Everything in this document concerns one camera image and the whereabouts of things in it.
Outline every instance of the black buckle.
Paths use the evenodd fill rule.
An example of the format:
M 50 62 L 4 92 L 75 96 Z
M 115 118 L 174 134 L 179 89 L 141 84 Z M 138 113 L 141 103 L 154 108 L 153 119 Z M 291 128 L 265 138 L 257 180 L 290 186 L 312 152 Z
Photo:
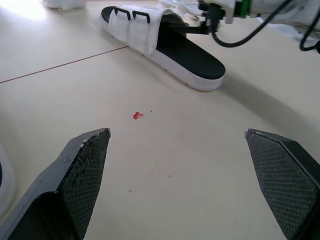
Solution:
M 114 13 L 115 13 L 116 16 L 117 16 L 117 14 L 118 14 L 118 11 L 125 13 L 125 14 L 126 14 L 126 17 L 128 18 L 128 20 L 129 20 L 129 21 L 131 20 L 130 12 L 129 12 L 128 10 L 125 10 L 125 9 L 122 9 L 122 8 L 119 8 L 119 7 L 115 7 L 115 8 L 114 8 Z
M 136 20 L 136 15 L 141 15 L 141 16 L 145 16 L 146 17 L 146 22 L 149 24 L 150 23 L 150 16 L 148 13 L 146 12 L 142 12 L 142 11 L 132 11 L 132 15 L 134 20 Z

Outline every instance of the red fragment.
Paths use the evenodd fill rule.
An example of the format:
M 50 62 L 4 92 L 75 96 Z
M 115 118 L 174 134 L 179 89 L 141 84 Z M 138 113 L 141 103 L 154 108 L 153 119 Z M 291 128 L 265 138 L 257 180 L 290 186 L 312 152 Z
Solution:
M 136 112 L 134 115 L 133 115 L 133 119 L 134 120 L 137 120 L 138 118 L 142 118 L 144 115 L 140 112 Z

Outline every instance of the green component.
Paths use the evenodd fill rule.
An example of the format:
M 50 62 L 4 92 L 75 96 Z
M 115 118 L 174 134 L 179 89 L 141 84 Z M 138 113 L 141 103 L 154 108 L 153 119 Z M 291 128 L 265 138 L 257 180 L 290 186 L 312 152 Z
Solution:
M 240 17 L 245 19 L 249 13 L 250 0 L 242 0 Z

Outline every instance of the black cable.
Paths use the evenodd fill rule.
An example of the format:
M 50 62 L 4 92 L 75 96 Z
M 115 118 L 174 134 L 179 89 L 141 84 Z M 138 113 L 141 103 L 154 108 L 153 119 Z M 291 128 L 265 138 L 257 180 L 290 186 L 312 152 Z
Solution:
M 213 39 L 221 46 L 225 47 L 225 48 L 235 48 L 235 47 L 239 47 L 245 43 L 247 43 L 249 40 L 251 40 L 255 35 L 257 35 L 257 33 L 259 33 L 272 19 L 274 19 L 274 17 L 280 13 L 288 4 L 290 4 L 293 0 L 286 0 L 284 1 L 259 27 L 257 27 L 250 35 L 248 35 L 246 38 L 244 38 L 241 41 L 237 41 L 235 43 L 227 43 L 224 41 L 221 41 L 218 36 L 216 35 L 216 31 L 218 28 L 218 23 L 220 20 L 220 16 L 217 16 L 216 18 L 210 19 L 211 20 L 211 29 L 213 30 L 212 33 L 212 37 Z
M 309 37 L 309 35 L 311 34 L 312 30 L 317 25 L 319 19 L 320 19 L 320 8 L 319 8 L 319 11 L 318 11 L 316 17 L 314 18 L 312 24 L 309 26 L 309 28 L 307 29 L 307 31 L 305 32 L 305 34 L 303 36 L 303 39 L 300 42 L 300 50 L 301 51 L 307 52 L 307 51 L 311 51 L 311 50 L 320 48 L 319 42 L 317 44 L 315 44 L 314 46 L 305 47 L 305 42 L 306 42 L 307 38 Z

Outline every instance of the beige table surface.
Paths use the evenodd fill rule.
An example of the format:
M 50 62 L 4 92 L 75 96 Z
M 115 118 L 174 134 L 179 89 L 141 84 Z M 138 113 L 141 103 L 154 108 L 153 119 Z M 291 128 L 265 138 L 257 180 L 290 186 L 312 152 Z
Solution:
M 220 89 L 200 92 L 103 32 L 101 9 L 133 1 L 92 0 L 70 12 L 31 2 L 23 13 L 0 2 L 0 142 L 17 181 L 10 209 L 68 140 L 110 128 L 85 239 L 285 239 L 244 131 L 282 134 L 320 159 L 318 54 L 271 29 L 232 49 L 190 35 L 226 67 Z M 235 42 L 257 25 L 236 20 L 218 34 Z

